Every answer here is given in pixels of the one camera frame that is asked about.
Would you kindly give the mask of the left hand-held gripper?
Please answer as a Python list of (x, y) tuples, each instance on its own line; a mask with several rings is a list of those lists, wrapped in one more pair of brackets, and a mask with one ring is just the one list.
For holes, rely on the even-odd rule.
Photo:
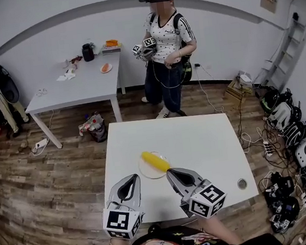
[(135, 237), (145, 215), (140, 209), (140, 190), (138, 174), (128, 175), (110, 190), (111, 202), (103, 210), (103, 230), (111, 238), (130, 240)]

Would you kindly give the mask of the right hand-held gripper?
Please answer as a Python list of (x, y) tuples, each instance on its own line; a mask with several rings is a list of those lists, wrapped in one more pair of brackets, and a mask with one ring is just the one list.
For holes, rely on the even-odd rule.
[(182, 197), (180, 208), (188, 217), (209, 219), (223, 207), (226, 193), (212, 182), (202, 181), (203, 177), (195, 171), (185, 168), (169, 169), (166, 178), (172, 189)]

